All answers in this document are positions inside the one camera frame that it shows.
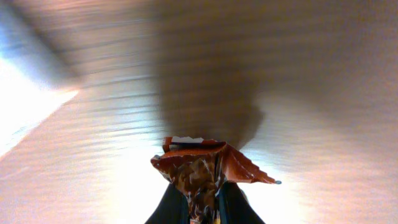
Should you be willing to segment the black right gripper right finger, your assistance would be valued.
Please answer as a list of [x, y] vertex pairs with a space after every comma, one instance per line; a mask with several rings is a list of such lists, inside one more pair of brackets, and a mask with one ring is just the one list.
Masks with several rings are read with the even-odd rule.
[[236, 183], [227, 182], [218, 194], [221, 224], [265, 224]]

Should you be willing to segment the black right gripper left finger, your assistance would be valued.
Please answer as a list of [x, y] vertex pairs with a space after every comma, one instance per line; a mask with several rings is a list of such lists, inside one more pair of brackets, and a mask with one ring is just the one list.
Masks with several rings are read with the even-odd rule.
[[189, 224], [188, 203], [185, 196], [169, 184], [153, 214], [145, 224]]

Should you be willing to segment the red chocolate bar wrapper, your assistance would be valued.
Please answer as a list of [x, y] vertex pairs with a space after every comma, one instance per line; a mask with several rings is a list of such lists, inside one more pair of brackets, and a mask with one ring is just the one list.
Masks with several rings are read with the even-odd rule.
[[166, 137], [163, 155], [150, 163], [186, 198], [190, 223], [221, 223], [218, 194], [224, 183], [278, 181], [224, 141]]

